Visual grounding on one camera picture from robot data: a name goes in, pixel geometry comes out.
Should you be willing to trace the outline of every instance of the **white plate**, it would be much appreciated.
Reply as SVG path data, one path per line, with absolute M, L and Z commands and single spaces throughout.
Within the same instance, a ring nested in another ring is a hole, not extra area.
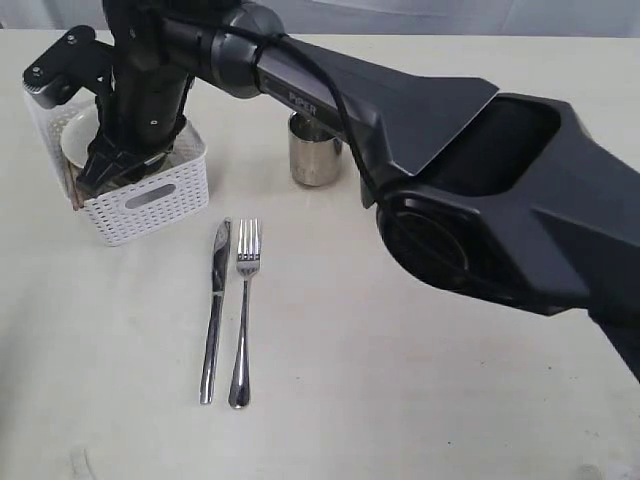
M 60 147 L 65 157 L 76 167 L 87 163 L 87 147 L 98 131 L 98 109 L 95 105 L 85 108 L 62 129 Z

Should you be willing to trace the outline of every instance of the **table surface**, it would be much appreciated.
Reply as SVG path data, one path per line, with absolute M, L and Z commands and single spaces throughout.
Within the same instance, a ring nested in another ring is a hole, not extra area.
M 640 386 L 587 316 L 541 318 L 414 280 L 360 206 L 349 162 L 329 188 L 291 180 L 289 112 L 269 98 L 198 83 L 187 115 L 209 144 L 209 207 L 102 246 L 23 106 L 20 74 L 58 35 L 0 31 L 0 478 L 81 478 L 78 452 L 98 480 L 640 478 Z M 640 169 L 640 40 L 307 40 L 566 99 Z M 242 290 L 232 268 L 217 391 L 198 404 L 225 216 L 264 222 L 243 411 L 226 403 Z

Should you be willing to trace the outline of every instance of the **white basket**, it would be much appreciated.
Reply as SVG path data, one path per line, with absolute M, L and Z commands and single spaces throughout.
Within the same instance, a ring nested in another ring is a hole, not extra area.
M 68 197 L 64 175 L 66 159 L 60 147 L 60 135 L 69 120 L 93 101 L 69 103 L 52 110 L 40 108 L 28 94 L 25 94 L 25 102 Z M 80 211 L 110 246 L 121 245 L 174 223 L 209 203 L 206 151 L 206 145 L 187 122 L 175 141 L 171 155 L 173 167 L 86 200 Z

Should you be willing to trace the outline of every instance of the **wall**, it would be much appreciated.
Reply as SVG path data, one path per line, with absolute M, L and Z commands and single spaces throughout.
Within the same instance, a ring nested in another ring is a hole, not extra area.
M 638 0 L 263 0 L 291 33 L 640 36 Z M 100 0 L 1 0 L 8 28 L 104 28 Z

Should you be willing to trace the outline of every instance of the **metal cup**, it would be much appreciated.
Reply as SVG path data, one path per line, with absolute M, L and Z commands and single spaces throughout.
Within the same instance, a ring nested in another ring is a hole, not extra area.
M 310 187 L 333 183 L 340 173 L 342 142 L 299 113 L 289 118 L 289 165 L 293 179 Z

